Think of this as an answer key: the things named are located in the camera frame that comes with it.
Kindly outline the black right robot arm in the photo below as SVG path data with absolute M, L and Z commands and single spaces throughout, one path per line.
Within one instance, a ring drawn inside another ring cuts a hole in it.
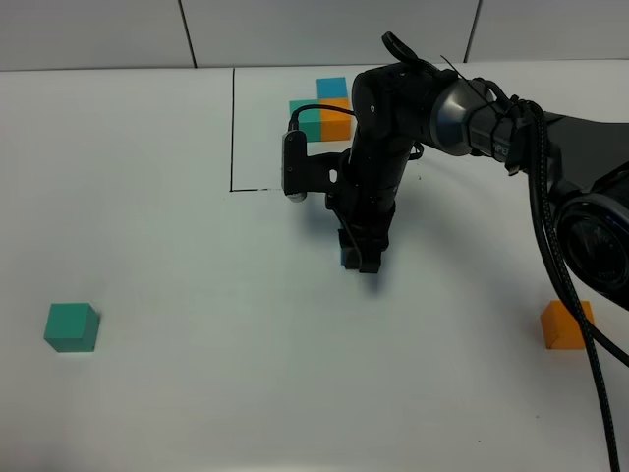
M 424 148 L 487 156 L 528 177 L 543 263 L 561 299 L 571 275 L 628 304 L 628 127 L 555 114 L 420 59 L 396 35 L 394 63 L 358 75 L 357 129 L 339 171 L 357 199 L 339 213 L 342 265 L 375 273 L 388 245 L 395 196 Z

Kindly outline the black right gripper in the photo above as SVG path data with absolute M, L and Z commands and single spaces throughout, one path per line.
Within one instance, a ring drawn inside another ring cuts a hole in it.
M 396 186 L 366 189 L 339 181 L 325 191 L 325 206 L 340 222 L 339 247 L 346 250 L 348 270 L 378 273 L 395 212 Z

